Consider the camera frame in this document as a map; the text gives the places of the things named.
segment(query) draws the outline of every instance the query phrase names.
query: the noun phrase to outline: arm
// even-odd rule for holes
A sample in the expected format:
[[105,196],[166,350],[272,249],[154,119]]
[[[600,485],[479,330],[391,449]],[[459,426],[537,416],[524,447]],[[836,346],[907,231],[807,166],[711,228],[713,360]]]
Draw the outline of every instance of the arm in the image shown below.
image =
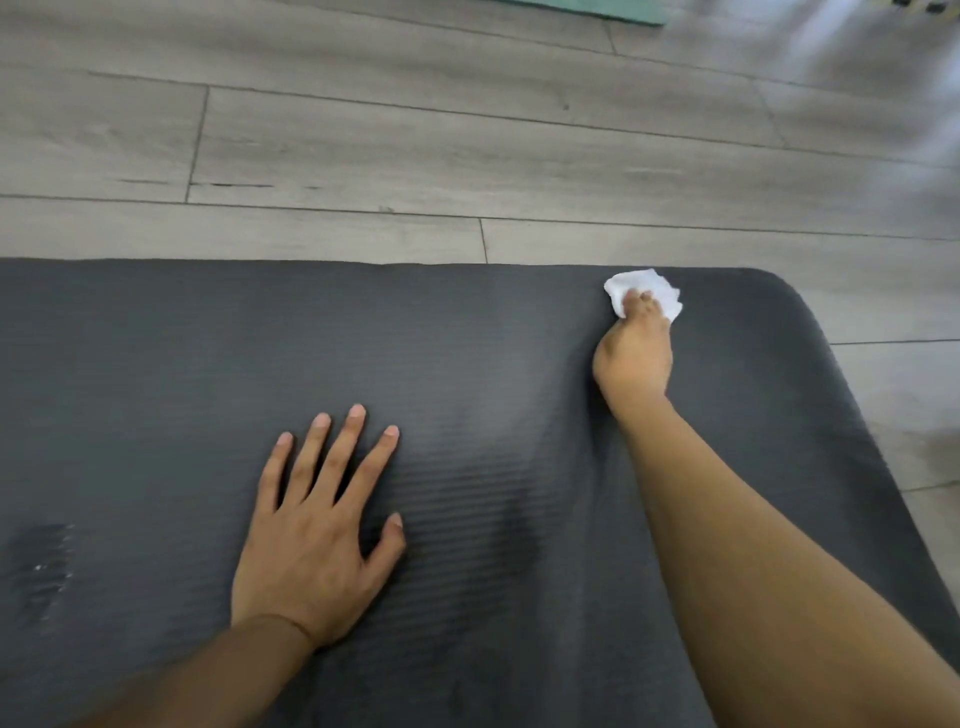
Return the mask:
[[259,716],[319,647],[342,639],[370,606],[404,549],[399,514],[366,560],[363,507],[396,449],[388,427],[334,503],[365,417],[354,406],[316,482],[330,418],[314,420],[277,505],[293,436],[280,435],[260,477],[247,542],[233,579],[231,627],[143,691],[75,728],[236,728]]
[[660,570],[722,728],[960,725],[960,678],[879,595],[741,480],[673,409],[649,294],[597,348]]

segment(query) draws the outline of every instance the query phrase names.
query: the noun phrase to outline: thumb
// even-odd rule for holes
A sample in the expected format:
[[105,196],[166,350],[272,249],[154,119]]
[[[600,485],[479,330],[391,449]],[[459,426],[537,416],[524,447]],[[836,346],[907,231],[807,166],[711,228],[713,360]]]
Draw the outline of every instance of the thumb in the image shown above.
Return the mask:
[[643,302],[649,300],[650,291],[644,291],[643,293],[640,293],[635,288],[631,288],[623,297],[624,318],[626,318],[627,321],[630,321],[637,315],[637,313],[639,313],[640,306],[643,304]]
[[390,574],[393,573],[396,562],[400,560],[407,547],[407,540],[403,535],[403,519],[399,513],[394,513],[383,524],[380,532],[380,543],[367,558],[367,589],[370,599],[373,599],[383,589]]

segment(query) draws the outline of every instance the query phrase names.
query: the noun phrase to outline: white tissue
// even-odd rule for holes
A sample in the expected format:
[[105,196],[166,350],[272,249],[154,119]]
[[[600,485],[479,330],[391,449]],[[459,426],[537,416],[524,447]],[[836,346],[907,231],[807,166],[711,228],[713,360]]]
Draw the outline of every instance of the white tissue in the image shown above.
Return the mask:
[[644,271],[618,273],[603,284],[603,289],[610,294],[613,310],[621,319],[624,318],[623,297],[627,295],[627,291],[634,288],[640,293],[650,291],[660,302],[663,315],[670,319],[670,323],[684,310],[684,305],[680,303],[680,289],[670,285],[666,278],[653,268],[647,268]]

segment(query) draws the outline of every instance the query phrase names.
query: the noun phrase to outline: wooden floor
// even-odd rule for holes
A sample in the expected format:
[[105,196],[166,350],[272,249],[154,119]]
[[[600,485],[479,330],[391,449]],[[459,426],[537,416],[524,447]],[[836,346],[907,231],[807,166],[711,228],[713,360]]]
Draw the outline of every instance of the wooden floor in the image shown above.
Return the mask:
[[960,23],[0,0],[0,255],[755,266],[960,598]]

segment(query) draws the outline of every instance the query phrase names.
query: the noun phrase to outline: right hand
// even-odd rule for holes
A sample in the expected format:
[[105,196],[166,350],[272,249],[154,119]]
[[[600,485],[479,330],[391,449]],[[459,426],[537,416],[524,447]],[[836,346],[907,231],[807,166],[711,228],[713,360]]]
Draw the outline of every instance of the right hand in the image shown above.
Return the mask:
[[313,473],[330,430],[318,415],[294,463],[282,504],[277,503],[283,465],[294,438],[284,432],[260,476],[250,534],[233,577],[231,623],[274,617],[296,625],[313,648],[342,639],[383,588],[405,548],[403,521],[394,513],[380,543],[366,559],[358,529],[363,507],[396,449],[399,430],[387,427],[334,502],[356,447],[366,411],[350,409],[314,482]]
[[593,355],[596,379],[613,415],[620,418],[643,398],[663,397],[673,368],[670,322],[650,291],[628,291],[625,319],[617,321]]

